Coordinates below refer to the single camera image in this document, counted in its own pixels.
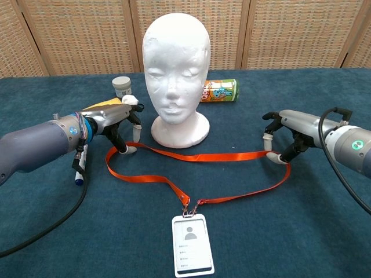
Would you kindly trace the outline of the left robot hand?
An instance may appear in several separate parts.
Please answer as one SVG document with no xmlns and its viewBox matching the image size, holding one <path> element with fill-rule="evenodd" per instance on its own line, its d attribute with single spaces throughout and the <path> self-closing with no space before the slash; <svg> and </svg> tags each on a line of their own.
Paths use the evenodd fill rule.
<svg viewBox="0 0 371 278">
<path fill-rule="evenodd" d="M 137 151 L 136 147 L 128 147 L 118 134 L 119 124 L 128 119 L 132 124 L 140 125 L 140 119 L 135 112 L 141 112 L 143 104 L 112 104 L 86 109 L 82 112 L 86 118 L 94 120 L 92 130 L 94 135 L 106 136 L 116 147 L 119 153 L 131 154 Z"/>
</svg>

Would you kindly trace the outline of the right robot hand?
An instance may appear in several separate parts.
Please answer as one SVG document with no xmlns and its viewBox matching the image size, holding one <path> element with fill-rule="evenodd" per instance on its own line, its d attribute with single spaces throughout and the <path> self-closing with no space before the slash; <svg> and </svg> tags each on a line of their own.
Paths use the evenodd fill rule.
<svg viewBox="0 0 371 278">
<path fill-rule="evenodd" d="M 263 141 L 266 157 L 276 164 L 288 164 L 308 148 L 321 148 L 318 125 L 320 117 L 300 111 L 284 109 L 280 112 L 268 112 L 264 120 L 273 120 L 264 130 Z M 272 150 L 273 133 L 282 127 L 292 132 L 294 142 L 282 153 Z"/>
</svg>

